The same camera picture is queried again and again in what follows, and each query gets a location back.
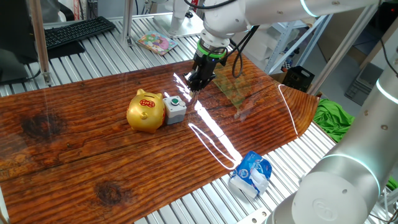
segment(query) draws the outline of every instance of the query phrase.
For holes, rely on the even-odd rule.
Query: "green fabric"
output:
[[[355,117],[349,115],[342,107],[328,99],[319,102],[313,120],[336,142],[339,142],[349,130]]]
[[[394,180],[394,178],[390,177],[390,179],[388,180],[388,183],[387,183],[387,187],[390,190],[395,190],[398,187],[398,182],[396,180]]]

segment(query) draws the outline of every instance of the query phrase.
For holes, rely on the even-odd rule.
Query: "gold piggy bank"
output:
[[[161,93],[147,93],[143,89],[137,91],[127,109],[127,121],[133,130],[155,133],[166,115],[162,98]]]

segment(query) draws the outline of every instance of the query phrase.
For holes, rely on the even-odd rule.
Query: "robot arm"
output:
[[[207,0],[212,6],[224,0]],[[215,77],[229,38],[252,25],[348,11],[376,0],[230,0],[206,11],[205,29],[185,76],[196,95]],[[398,54],[391,64],[398,70]],[[266,224],[362,224],[398,161],[398,78],[387,67],[344,138],[308,173]]]
[[[214,6],[226,0],[206,0]],[[225,54],[229,38],[254,25],[295,21],[335,12],[349,11],[377,0],[229,0],[231,3],[206,10],[193,70],[185,77],[193,95],[215,77],[213,70]]]

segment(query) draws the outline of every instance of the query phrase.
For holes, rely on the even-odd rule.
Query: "metal pole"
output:
[[[300,59],[298,60],[296,66],[303,66],[305,61],[307,60],[308,56],[312,52],[312,49],[316,44],[318,43],[319,38],[323,34],[323,31],[325,30],[326,26],[328,25],[331,17],[333,15],[327,15],[327,18],[325,18],[322,22],[322,24],[319,25],[319,27],[316,29],[314,35],[312,36],[310,42],[308,43],[307,47],[305,48],[303,54],[301,55]]]
[[[276,45],[275,50],[273,51],[272,55],[269,57],[268,64],[266,69],[264,69],[265,73],[270,75],[271,68],[274,66],[275,61],[277,60],[279,54],[285,50],[287,45],[287,40],[289,39],[289,35],[292,32],[294,24],[296,21],[289,22],[286,26],[286,29],[283,33],[280,34],[278,44]]]
[[[131,37],[131,23],[132,23],[132,12],[133,12],[133,0],[126,0],[124,6],[124,17],[123,17],[123,31],[121,34],[121,43],[127,43],[128,46],[134,45],[134,40]]]
[[[29,0],[30,14],[32,15],[32,25],[35,34],[36,51],[39,56],[40,71],[46,84],[51,84],[49,56],[45,43],[45,34],[42,17],[42,7],[40,1]]]
[[[297,48],[299,45],[312,33],[315,28],[317,28],[325,19],[327,16],[321,16],[315,23],[314,25],[309,28],[303,36],[299,38],[299,40],[285,53],[283,57],[281,57],[275,64],[272,66],[272,68],[269,70],[269,74],[272,74],[274,70],[279,67],[286,59],[287,57]]]
[[[335,70],[337,65],[341,62],[343,57],[347,54],[348,50],[354,44],[355,40],[365,29],[366,25],[372,19],[374,13],[377,11],[377,4],[371,6],[366,6],[361,15],[356,20],[355,24],[349,30],[347,36],[344,38],[340,46],[337,48],[336,52],[333,54],[329,62],[326,64],[325,68],[319,74],[319,77],[308,90],[308,94],[316,95],[323,82],[329,77],[329,75]]]

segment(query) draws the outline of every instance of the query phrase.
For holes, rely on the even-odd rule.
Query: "black crate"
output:
[[[292,67],[287,70],[287,74],[282,84],[295,88],[296,90],[307,92],[311,85],[314,74],[301,66]]]

